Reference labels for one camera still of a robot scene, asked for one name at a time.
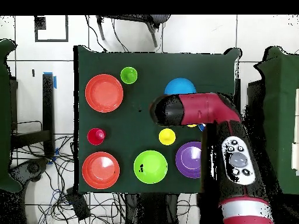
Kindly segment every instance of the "purple bowl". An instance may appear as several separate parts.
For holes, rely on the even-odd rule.
[[[175,163],[178,170],[188,178],[200,178],[201,143],[188,142],[176,153]]]

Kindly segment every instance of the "yellow cup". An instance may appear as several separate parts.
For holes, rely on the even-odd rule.
[[[169,128],[163,129],[159,133],[159,141],[164,145],[173,144],[175,142],[175,132]]]

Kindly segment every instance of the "green bowl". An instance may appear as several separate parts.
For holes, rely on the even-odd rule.
[[[163,180],[167,174],[167,161],[157,151],[143,151],[134,161],[134,173],[141,182],[155,184]]]
[[[121,80],[126,84],[132,84],[137,80],[137,71],[133,67],[125,67],[120,72]]]

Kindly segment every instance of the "chair leg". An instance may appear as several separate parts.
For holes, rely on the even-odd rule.
[[[98,26],[99,26],[99,30],[100,30],[100,36],[101,36],[102,40],[105,40],[101,22],[98,22]]]
[[[157,40],[156,40],[156,36],[155,36],[156,28],[152,27],[151,24],[148,23],[148,22],[147,22],[146,24],[147,24],[147,27],[148,27],[149,32],[150,32],[151,35],[152,35],[152,40],[153,40],[153,42],[154,42],[154,46],[155,46],[155,47],[158,47],[158,45],[157,45]]]

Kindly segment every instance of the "red cup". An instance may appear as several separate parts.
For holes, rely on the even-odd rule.
[[[93,128],[87,134],[88,142],[92,145],[101,144],[106,137],[106,132],[100,128]]]

